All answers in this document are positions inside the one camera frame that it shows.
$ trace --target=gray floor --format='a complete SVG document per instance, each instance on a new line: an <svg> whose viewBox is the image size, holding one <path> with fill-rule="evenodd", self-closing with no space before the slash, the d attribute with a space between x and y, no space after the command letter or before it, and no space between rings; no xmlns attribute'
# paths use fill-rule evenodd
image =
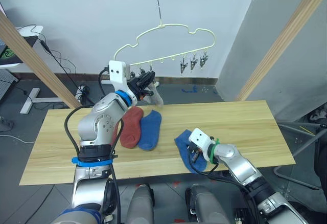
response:
<svg viewBox="0 0 327 224"><path fill-rule="evenodd" d="M88 82L90 86L90 97L94 101L100 98L99 88L96 82ZM20 81L17 87L30 91L33 87L40 87L39 97L51 97L52 92L40 81ZM113 91L112 86L106 85L105 91ZM204 103L222 102L215 88L209 85L161 85L158 88L165 104L178 103ZM10 89L0 102L0 116L13 120L14 128L6 133L17 136L25 141L34 141L42 125L48 108L39 110L46 104L36 104L28 115L20 115L19 111L26 100L21 90ZM291 148L294 150L295 136L284 133ZM18 186L20 177L28 160L33 144L23 144L12 138L0 137L0 223L25 223L29 216L38 208L52 186ZM299 156L296 166L287 166L281 169L294 177L303 177L310 183L319 184L319 180L312 169L312 148L308 148L303 155ZM287 183L272 174L271 168L261 169L266 178L272 183L276 190L284 192L291 200L299 201L316 211L326 212L326 202L321 191L312 191L307 188ZM126 220L126 212L134 190L139 184L149 183L155 193L155 222L156 224L172 223L187 220L184 192L193 183L207 186L220 200L229 218L233 219L233 209L245 207L241 194L235 186L213 182L202 176L194 174L168 175L146 177L131 180L120 180L120 193L122 202L122 222ZM47 200L28 223L50 223L60 214L71 200L72 185L57 184L54 186Z"/></svg>

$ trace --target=wooden beam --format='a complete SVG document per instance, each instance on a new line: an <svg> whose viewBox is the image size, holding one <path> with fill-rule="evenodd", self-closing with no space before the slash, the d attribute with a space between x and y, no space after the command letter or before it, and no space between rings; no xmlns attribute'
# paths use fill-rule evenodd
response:
<svg viewBox="0 0 327 224"><path fill-rule="evenodd" d="M241 92L236 98L237 101L245 101L250 96L321 2L322 0L302 0L276 41L241 89Z"/></svg>
<svg viewBox="0 0 327 224"><path fill-rule="evenodd" d="M80 106L75 96L35 53L2 12L0 12L0 38L66 105L70 108Z"/></svg>

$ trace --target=blue cloth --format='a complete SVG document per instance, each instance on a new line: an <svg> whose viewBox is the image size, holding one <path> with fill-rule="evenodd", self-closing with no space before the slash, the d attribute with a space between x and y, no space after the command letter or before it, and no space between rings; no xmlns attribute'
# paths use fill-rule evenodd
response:
<svg viewBox="0 0 327 224"><path fill-rule="evenodd" d="M189 164L189 158L188 158L188 146L190 144L189 137L190 137L191 133L192 132L189 131L188 129L185 130L179 137L175 138L175 143L176 143L176 146L178 147L179 154L183 160L184 165L187 167L187 169L189 169L190 172L196 173L191 168L191 166ZM194 156L194 154L195 154L195 152L191 153L191 160L192 160L192 157ZM196 160L196 162L192 163L192 164L199 171L203 171L206 169L206 160L204 159L202 154L200 154L198 159Z"/></svg>
<svg viewBox="0 0 327 224"><path fill-rule="evenodd" d="M138 142L138 147L142 150L153 150L159 140L161 124L161 114L152 110L146 117L141 118L141 138Z"/></svg>

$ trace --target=metal clip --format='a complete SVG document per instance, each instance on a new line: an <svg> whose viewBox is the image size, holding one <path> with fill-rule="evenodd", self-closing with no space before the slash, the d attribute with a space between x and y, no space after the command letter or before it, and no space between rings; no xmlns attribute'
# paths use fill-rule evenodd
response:
<svg viewBox="0 0 327 224"><path fill-rule="evenodd" d="M193 55L193 60L191 60L191 71L193 70L194 66L198 62L198 59L195 59L195 54Z"/></svg>
<svg viewBox="0 0 327 224"><path fill-rule="evenodd" d="M201 68L204 66L206 61L209 59L209 56L207 56L206 51L203 54L203 57L200 57L200 66Z"/></svg>
<svg viewBox="0 0 327 224"><path fill-rule="evenodd" d="M183 62L182 61L180 62L180 74L181 75L183 74L185 68L188 66L188 63L184 63L184 61L185 61L185 57L183 57Z"/></svg>

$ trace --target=wooden tabletop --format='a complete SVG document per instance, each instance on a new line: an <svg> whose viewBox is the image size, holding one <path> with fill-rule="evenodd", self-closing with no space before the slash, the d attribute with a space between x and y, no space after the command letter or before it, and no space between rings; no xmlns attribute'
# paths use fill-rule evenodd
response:
<svg viewBox="0 0 327 224"><path fill-rule="evenodd" d="M174 138L185 129L198 127L206 134L219 138L220 143L235 144L241 154L256 167L295 164L294 158L265 101L222 102L164 105L163 108L140 106L144 116L152 109L161 113L162 122L157 147L143 151L138 147L127 149L117 144L114 160L116 176L142 176L188 173ZM64 130L64 120L71 109L49 110L20 185L71 183L76 156L73 145ZM76 112L69 121L69 129L79 141L77 124L90 108Z"/></svg>

